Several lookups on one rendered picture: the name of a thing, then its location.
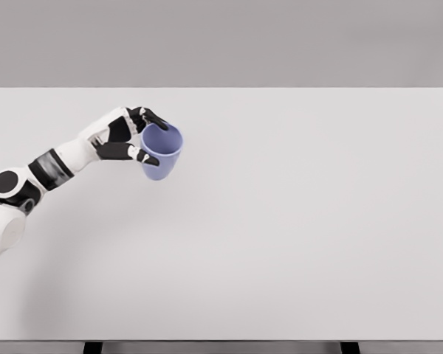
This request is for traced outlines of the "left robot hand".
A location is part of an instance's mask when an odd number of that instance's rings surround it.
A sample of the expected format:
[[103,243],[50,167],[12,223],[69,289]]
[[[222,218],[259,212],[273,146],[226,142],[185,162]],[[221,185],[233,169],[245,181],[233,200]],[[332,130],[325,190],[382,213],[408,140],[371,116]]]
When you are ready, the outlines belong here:
[[133,136],[151,124],[168,130],[168,123],[149,108],[118,107],[84,128],[78,137],[89,143],[91,152],[99,160],[135,160],[159,166],[158,158],[130,143]]

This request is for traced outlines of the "blue plastic cup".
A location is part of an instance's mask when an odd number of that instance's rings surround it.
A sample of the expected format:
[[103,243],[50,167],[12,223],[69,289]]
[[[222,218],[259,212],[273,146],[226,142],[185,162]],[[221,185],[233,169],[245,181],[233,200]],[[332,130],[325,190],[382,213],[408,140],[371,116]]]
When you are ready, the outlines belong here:
[[140,135],[140,147],[159,160],[158,166],[143,163],[146,176],[153,181],[167,178],[174,169],[184,144],[180,130],[167,123],[165,131],[156,124],[147,125]]

